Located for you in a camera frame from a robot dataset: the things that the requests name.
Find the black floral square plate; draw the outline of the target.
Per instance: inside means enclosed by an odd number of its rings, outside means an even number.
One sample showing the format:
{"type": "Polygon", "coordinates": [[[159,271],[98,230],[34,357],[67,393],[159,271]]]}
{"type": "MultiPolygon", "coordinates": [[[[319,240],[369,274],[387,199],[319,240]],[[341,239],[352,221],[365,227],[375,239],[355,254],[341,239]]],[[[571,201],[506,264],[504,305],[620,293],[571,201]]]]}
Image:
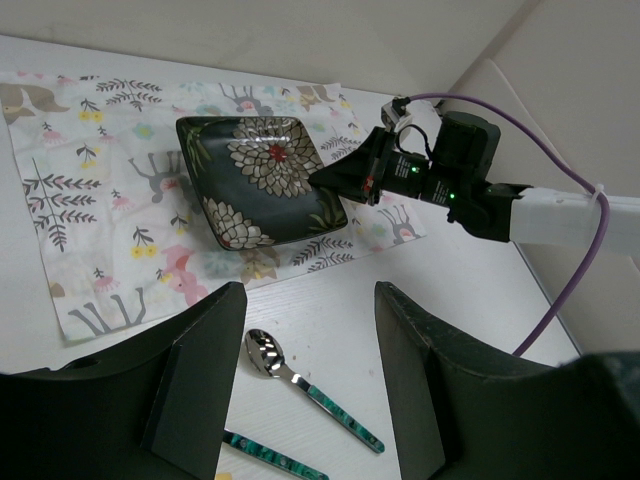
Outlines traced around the black floral square plate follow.
{"type": "Polygon", "coordinates": [[[193,116],[176,132],[220,246],[272,247],[342,229],[338,196],[310,184],[323,162],[304,124],[282,116],[193,116]]]}

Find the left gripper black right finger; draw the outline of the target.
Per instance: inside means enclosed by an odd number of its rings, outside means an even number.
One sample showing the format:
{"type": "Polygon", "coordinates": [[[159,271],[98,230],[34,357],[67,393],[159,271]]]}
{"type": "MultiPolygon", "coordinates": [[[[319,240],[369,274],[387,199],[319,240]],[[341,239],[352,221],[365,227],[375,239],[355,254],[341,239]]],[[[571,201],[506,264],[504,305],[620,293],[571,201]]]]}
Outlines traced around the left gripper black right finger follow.
{"type": "Polygon", "coordinates": [[[389,282],[375,321],[405,479],[635,479],[639,356],[551,367],[492,347],[389,282]]]}

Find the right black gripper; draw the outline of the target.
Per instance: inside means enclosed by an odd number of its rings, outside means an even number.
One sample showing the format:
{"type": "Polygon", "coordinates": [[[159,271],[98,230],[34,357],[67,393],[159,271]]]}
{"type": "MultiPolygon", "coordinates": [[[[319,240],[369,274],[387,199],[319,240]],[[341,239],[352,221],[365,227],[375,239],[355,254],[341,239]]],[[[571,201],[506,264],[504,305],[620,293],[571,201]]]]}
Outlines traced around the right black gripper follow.
{"type": "Polygon", "coordinates": [[[398,150],[397,137],[385,141],[385,130],[375,127],[356,150],[308,181],[356,203],[378,203],[381,191],[418,199],[448,208],[447,220],[472,235],[498,235],[487,175],[500,137],[497,126],[476,115],[449,112],[423,156],[398,150]]]}

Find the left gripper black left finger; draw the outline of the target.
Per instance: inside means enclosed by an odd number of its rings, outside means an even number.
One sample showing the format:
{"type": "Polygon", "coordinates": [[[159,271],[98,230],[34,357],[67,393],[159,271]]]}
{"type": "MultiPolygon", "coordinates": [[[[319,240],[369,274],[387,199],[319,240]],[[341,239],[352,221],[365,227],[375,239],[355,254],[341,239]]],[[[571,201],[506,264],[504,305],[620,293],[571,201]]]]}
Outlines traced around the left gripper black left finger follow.
{"type": "Polygon", "coordinates": [[[211,479],[244,330],[230,282],[57,370],[1,378],[5,479],[211,479]]]}

